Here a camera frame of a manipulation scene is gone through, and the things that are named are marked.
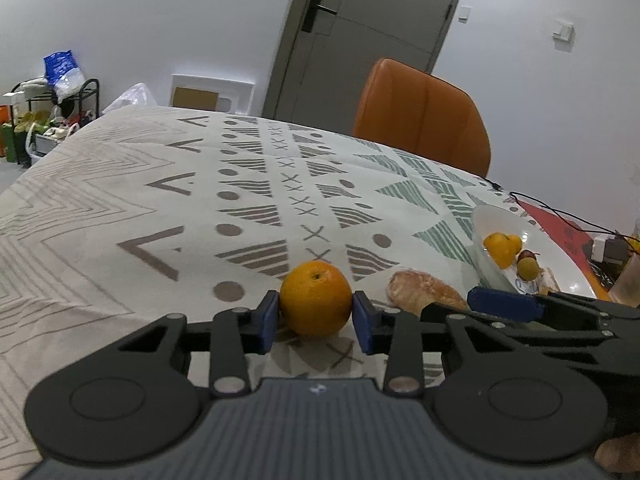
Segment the person's right hand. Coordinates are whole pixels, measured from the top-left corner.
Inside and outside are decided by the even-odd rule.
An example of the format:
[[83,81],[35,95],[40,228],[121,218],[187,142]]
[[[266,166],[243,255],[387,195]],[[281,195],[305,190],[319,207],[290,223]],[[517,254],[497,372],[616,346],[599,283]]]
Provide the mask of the person's right hand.
[[640,470],[640,434],[630,434],[603,442],[594,454],[603,469],[619,474]]

